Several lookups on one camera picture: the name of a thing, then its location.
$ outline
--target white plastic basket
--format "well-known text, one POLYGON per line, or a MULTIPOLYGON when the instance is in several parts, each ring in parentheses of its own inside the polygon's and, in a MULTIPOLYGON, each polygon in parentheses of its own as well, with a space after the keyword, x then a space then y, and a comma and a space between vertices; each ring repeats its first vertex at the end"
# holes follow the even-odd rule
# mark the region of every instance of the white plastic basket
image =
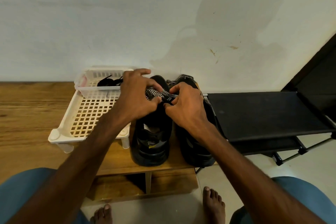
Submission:
POLYGON ((90 67, 75 79, 75 89, 79 90, 84 98, 111 98, 118 97, 120 86, 97 87, 100 80, 111 75, 110 79, 119 79, 124 71, 132 71, 126 67, 90 67))
MULTIPOLYGON (((97 124, 99 118, 110 110, 118 100, 120 90, 115 94, 110 92, 104 98, 84 98, 76 90, 67 111, 58 128, 51 131, 48 141, 57 144, 65 153, 73 151, 71 142, 84 141, 97 124)), ((129 148, 128 124, 116 137, 122 140, 124 149, 129 148)))

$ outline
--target wooden shelf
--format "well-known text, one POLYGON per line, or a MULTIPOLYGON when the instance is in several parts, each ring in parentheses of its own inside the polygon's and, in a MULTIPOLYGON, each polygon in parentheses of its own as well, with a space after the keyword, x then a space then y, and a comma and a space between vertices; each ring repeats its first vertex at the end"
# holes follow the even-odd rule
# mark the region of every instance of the wooden shelf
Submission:
POLYGON ((194 168, 153 171, 146 194, 145 173, 97 177, 87 194, 93 201, 127 201, 171 194, 191 193, 198 188, 194 168))
MULTIPOLYGON (((49 143, 48 136, 59 126, 74 92, 73 82, 0 83, 0 183, 28 169, 57 169, 66 160, 69 155, 49 143)), ((169 144, 166 162, 142 167, 133 162, 130 149, 114 141, 88 197, 125 201, 192 192, 198 188, 195 169, 183 159, 174 130, 169 144)))

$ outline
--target sneaker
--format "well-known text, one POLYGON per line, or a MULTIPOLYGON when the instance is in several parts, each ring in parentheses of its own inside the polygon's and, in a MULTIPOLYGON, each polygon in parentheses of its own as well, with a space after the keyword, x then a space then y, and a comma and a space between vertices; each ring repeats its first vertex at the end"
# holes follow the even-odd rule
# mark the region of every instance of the sneaker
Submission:
MULTIPOLYGON (((159 75, 151 77, 169 92, 169 86, 159 75)), ((155 95, 146 94, 149 99, 155 95)), ((166 115, 163 102, 156 111, 136 121, 131 145, 133 161, 140 166, 153 167, 163 164, 169 156, 169 138, 172 120, 166 115)))
MULTIPOLYGON (((179 77, 175 84, 180 82, 185 82, 188 85, 192 86, 195 89, 198 89, 194 79, 190 76, 179 77)), ((203 101, 204 109, 207 114, 208 121, 216 126, 218 129, 218 125, 216 122, 215 115, 212 111, 212 107, 210 104, 204 100, 203 101)), ((204 148, 195 138, 193 138, 187 130, 176 126, 176 137, 180 141, 181 153, 185 161, 194 166, 194 167, 209 167, 215 163, 215 159, 212 157, 210 152, 206 148, 204 148)))

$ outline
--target floor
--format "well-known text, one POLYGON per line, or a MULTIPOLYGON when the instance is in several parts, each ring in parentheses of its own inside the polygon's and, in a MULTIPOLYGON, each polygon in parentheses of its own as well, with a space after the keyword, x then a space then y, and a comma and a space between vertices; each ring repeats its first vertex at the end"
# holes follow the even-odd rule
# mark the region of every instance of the floor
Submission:
MULTIPOLYGON (((329 138, 330 134, 300 136, 302 143, 309 147, 329 138)), ((280 152, 287 158, 297 151, 280 152)), ((294 158, 278 167, 266 156, 247 156, 256 166, 270 177, 294 176, 317 186, 336 204, 336 140, 322 145, 305 155, 294 158)), ((235 210, 243 204, 219 166, 207 167, 198 174, 199 188, 191 194, 172 195, 152 199, 112 203, 113 223, 205 223, 202 210, 202 189, 209 186, 218 191, 226 204, 226 222, 235 210)), ((90 218, 102 205, 84 202, 82 211, 90 218)))

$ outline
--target black and white shoelace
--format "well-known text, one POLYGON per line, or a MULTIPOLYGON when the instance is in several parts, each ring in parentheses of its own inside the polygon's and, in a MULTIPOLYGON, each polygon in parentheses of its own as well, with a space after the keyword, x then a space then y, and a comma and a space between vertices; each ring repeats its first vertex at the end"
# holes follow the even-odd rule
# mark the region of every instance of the black and white shoelace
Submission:
MULTIPOLYGON (((187 75, 187 74, 181 74, 179 75, 179 77, 176 80, 166 80, 168 86, 173 86, 177 80, 179 80, 180 78, 190 78, 194 83, 195 80, 192 76, 187 75)), ((149 88, 146 90, 146 98, 148 100, 154 98, 154 97, 161 97, 162 99, 165 99, 168 102, 171 102, 173 99, 175 99, 177 97, 176 94, 170 94, 169 92, 163 90, 162 92, 158 92, 157 90, 154 90, 153 88, 149 88)))

